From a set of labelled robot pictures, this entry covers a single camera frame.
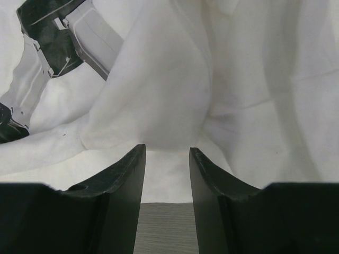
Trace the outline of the white t-shirt with robot print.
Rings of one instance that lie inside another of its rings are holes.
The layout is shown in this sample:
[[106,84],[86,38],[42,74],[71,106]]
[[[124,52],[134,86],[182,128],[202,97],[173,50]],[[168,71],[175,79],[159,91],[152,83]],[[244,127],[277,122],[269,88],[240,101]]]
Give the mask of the white t-shirt with robot print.
[[144,143],[142,201],[191,201],[189,149],[256,187],[338,181],[338,1],[94,1],[122,49],[50,80],[2,182],[66,189]]

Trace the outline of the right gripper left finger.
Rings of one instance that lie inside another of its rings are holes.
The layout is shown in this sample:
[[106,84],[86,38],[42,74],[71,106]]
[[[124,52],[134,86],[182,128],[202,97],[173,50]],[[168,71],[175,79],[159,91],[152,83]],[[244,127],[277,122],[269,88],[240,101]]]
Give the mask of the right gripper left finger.
[[1,184],[1,253],[133,253],[146,147],[71,186]]

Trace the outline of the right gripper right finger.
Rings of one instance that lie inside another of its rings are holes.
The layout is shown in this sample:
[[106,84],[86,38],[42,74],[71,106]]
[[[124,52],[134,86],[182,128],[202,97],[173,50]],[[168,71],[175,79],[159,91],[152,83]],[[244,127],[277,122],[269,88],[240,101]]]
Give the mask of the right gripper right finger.
[[338,184],[271,183],[255,188],[189,155],[200,253],[338,253]]

